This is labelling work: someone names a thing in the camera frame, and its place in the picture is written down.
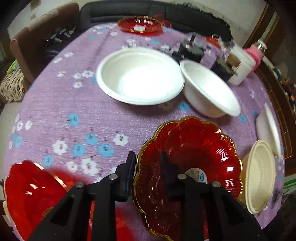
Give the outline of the large white foam bowl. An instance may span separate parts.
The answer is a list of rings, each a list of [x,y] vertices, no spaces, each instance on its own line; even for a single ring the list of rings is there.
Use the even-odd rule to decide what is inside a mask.
[[[264,104],[263,111],[257,116],[255,124],[258,138],[270,145],[274,156],[281,157],[280,135],[267,103]]]

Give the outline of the patterned daybed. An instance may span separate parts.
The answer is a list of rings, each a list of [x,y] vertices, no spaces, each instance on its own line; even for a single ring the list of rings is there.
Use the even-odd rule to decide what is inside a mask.
[[[25,78],[18,61],[15,59],[1,79],[1,101],[4,103],[18,102],[23,99],[31,84]]]

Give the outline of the red gold-rimmed plate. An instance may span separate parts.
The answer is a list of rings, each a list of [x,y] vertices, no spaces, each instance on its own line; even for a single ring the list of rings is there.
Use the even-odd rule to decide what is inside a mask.
[[[160,166],[161,152],[170,163],[201,183],[218,181],[238,199],[243,191],[242,162],[234,142],[211,121],[186,116],[161,124],[141,147],[133,182],[133,202],[149,233],[180,240],[180,204],[169,202]]]

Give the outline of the white plastic jar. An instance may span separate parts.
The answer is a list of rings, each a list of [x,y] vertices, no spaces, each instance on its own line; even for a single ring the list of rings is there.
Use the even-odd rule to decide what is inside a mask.
[[[227,81],[232,85],[238,86],[253,70],[256,65],[255,60],[240,46],[235,44],[230,51],[239,60],[239,64],[234,68],[234,75]]]

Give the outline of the pink knit-sleeved bottle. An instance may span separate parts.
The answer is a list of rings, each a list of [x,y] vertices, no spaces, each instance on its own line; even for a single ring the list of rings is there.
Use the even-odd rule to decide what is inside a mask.
[[[257,42],[252,44],[249,48],[244,49],[244,50],[256,62],[255,66],[253,67],[251,72],[248,74],[248,76],[250,76],[255,71],[255,69],[260,65],[261,60],[264,57],[264,53],[267,50],[267,45],[262,40],[259,39]]]

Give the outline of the small white foam bowl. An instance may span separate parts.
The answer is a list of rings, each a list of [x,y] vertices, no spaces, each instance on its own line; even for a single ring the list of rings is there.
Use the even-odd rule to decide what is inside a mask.
[[[218,75],[191,60],[182,60],[180,70],[185,79],[184,96],[196,111],[209,118],[240,115],[239,101]]]

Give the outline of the small black jar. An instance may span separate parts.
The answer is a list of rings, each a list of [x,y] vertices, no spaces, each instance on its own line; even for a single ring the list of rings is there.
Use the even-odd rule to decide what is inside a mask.
[[[205,50],[194,43],[196,34],[192,34],[189,40],[181,42],[178,51],[172,53],[172,58],[180,63],[181,60],[192,60],[197,63],[201,62],[204,57]]]

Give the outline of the black sofa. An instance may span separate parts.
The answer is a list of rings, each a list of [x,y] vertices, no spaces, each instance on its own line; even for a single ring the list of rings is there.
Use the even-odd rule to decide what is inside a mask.
[[[203,36],[218,35],[223,41],[233,39],[230,26],[211,13],[189,4],[173,4],[162,1],[93,1],[86,3],[79,13],[78,28],[85,32],[102,23],[112,23],[126,16],[149,16],[167,20],[173,29],[195,32]]]

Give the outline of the purple floral tablecloth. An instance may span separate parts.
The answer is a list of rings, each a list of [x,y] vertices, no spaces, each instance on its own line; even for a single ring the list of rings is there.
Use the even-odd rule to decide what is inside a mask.
[[[68,185],[78,179],[95,182],[129,151],[138,152],[160,124],[196,116],[183,95],[165,104],[133,106],[107,96],[95,78],[108,54],[135,47],[172,54],[186,38],[170,28],[144,37],[123,32],[114,23],[87,30],[53,59],[26,93],[4,170],[31,160]]]

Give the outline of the cream plastic bowl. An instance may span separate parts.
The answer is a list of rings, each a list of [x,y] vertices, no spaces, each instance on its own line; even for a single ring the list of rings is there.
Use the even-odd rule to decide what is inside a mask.
[[[254,215],[265,208],[273,194],[275,183],[275,161],[270,145],[256,141],[250,152],[242,159],[243,191],[240,202]]]

